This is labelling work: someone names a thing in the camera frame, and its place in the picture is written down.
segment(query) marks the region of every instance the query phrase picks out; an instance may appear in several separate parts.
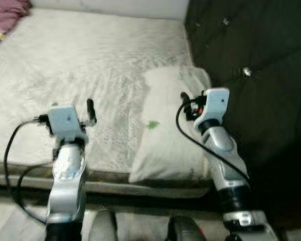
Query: white mattress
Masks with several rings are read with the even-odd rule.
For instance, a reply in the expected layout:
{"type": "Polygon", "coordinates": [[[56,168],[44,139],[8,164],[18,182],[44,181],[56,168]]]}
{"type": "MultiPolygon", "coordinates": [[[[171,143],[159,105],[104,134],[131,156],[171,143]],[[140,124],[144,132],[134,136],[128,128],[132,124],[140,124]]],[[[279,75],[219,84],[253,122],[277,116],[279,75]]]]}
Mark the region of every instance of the white mattress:
{"type": "MultiPolygon", "coordinates": [[[[97,126],[87,129],[90,169],[129,172],[144,124],[152,68],[190,64],[181,21],[33,9],[0,45],[0,162],[14,128],[45,113],[51,103],[72,103],[87,119],[95,102],[97,126]]],[[[53,139],[44,127],[18,134],[11,163],[51,158],[53,139]]]]}

